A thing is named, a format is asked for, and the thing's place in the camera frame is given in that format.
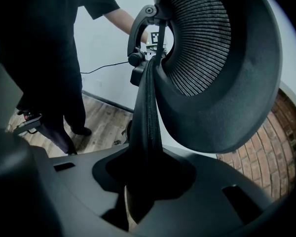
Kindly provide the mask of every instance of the black pants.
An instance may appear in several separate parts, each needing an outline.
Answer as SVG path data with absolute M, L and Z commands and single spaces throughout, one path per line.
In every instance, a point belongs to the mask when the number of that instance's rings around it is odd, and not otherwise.
M 37 131 L 50 139 L 64 153 L 75 151 L 74 144 L 64 129 L 64 117 L 74 130 L 81 130 L 85 123 L 85 109 L 82 100 L 82 84 L 74 83 L 62 89 L 60 94 L 44 103 L 42 125 Z

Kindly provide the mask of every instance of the black cloth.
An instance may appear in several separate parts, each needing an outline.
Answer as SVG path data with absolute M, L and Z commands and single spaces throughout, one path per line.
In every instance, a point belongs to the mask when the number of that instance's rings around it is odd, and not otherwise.
M 0 0 L 0 62 L 43 114 L 40 132 L 63 151 L 72 148 L 63 115 L 77 130 L 85 121 L 74 42 L 79 6 L 93 19 L 119 9 L 115 0 Z

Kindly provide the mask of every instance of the black cable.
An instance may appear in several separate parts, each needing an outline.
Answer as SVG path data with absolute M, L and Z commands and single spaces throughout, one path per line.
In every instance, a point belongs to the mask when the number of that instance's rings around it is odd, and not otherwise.
M 128 63 L 128 61 L 120 62 L 120 63 L 116 63 L 116 64 L 105 65 L 105 66 L 99 67 L 99 68 L 97 68 L 97 69 L 95 69 L 93 71 L 90 71 L 90 72 L 80 72 L 80 74 L 90 74 L 90 73 L 96 72 L 97 70 L 99 70 L 101 68 L 110 67 L 110 66 L 116 66 L 116 65 L 124 64 L 124 63 Z

